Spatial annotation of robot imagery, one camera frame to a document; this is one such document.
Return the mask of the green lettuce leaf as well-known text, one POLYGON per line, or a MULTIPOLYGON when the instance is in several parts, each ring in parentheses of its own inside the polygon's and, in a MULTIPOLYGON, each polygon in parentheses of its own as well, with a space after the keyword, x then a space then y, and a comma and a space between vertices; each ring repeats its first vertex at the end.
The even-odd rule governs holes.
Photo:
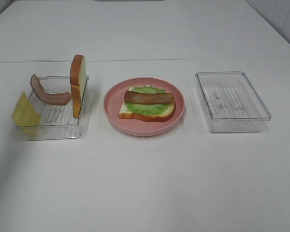
MULTIPOLYGON (((165 89, 158 89, 152 86, 143 87, 129 87, 129 91, 139 93, 166 93, 165 89)), ((174 110, 174 103, 172 104, 134 104, 123 102, 119 113, 138 114, 144 116, 167 116, 174 110)))

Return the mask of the brown bacon strip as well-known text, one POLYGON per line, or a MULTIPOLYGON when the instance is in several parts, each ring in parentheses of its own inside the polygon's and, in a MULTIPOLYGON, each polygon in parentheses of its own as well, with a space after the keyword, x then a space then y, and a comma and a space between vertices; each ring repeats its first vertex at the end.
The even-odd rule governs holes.
POLYGON ((135 91, 126 91, 124 102, 134 104, 172 104, 175 102, 172 93, 139 93, 135 91))

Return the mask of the white bread slice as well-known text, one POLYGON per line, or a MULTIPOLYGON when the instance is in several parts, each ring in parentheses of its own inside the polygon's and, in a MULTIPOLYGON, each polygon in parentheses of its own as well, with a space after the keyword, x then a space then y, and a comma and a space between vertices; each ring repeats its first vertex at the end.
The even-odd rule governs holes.
POLYGON ((129 87, 118 112, 120 119, 163 122, 175 111, 175 97, 164 89, 152 86, 129 87))

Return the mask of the pink bacon strip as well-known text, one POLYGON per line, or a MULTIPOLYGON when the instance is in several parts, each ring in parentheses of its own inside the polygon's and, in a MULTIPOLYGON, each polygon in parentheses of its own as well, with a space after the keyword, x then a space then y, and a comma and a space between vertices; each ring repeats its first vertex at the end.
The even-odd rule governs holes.
POLYGON ((55 94, 46 92, 36 74, 31 76, 30 85, 38 99, 48 104, 66 105, 72 98, 72 94, 69 92, 55 94))

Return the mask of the pink round plate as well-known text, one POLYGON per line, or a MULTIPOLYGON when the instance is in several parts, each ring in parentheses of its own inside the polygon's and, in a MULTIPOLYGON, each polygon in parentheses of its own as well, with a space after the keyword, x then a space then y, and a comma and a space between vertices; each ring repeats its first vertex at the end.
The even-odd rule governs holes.
POLYGON ((114 85, 103 100, 104 113, 110 124, 117 130, 133 136, 154 136, 172 129, 180 121, 185 111, 185 100, 182 92, 173 84, 152 77, 128 79, 114 85), (146 122, 138 119, 120 119, 118 112, 124 102, 124 94, 129 87, 149 85, 165 89, 174 95, 175 111, 172 117, 164 122, 146 122))

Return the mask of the upright bread slice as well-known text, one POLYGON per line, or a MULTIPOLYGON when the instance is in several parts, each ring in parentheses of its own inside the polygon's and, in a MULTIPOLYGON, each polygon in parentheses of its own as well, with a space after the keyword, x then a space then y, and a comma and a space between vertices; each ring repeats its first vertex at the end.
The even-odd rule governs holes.
POLYGON ((75 55, 70 68, 73 117, 78 118, 86 85, 86 61, 83 55, 75 55))

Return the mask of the clear right plastic container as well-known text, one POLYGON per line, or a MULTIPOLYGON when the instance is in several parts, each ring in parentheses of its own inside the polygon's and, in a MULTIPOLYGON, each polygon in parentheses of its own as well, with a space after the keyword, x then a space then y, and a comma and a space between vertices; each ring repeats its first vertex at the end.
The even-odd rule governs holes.
POLYGON ((271 114, 244 72, 198 72, 196 93, 211 133, 260 132, 271 114))

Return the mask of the clear plastic container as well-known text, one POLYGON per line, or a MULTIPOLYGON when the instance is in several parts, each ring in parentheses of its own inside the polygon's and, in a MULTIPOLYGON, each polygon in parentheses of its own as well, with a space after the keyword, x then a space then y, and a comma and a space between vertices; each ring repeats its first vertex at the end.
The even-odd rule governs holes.
POLYGON ((73 102, 66 105, 54 105, 42 102, 32 90, 27 96, 36 113, 41 115, 39 126, 18 127, 27 140, 71 139, 85 135, 88 128, 90 106, 88 100, 88 80, 83 93, 82 105, 78 118, 73 117, 73 102))
POLYGON ((260 132, 271 114, 244 72, 198 72, 196 93, 211 133, 260 132))

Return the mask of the clear left plastic container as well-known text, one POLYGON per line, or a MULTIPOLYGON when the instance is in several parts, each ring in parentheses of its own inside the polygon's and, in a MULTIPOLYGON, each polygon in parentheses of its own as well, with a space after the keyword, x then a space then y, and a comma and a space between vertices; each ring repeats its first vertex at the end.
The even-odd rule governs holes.
POLYGON ((82 105, 78 118, 73 117, 73 102, 66 105, 54 105, 42 102, 32 90, 27 96, 36 113, 41 115, 39 126, 18 127, 27 140, 71 139, 85 135, 88 128, 90 106, 88 100, 88 80, 83 93, 82 105))

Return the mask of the yellow cheese slice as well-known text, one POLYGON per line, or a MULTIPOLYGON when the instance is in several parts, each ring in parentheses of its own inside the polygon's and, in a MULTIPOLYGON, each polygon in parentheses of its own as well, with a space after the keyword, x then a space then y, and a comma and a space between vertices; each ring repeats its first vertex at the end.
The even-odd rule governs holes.
POLYGON ((18 127, 39 126, 41 122, 41 115, 36 113, 25 92, 21 93, 17 101, 12 119, 18 127))

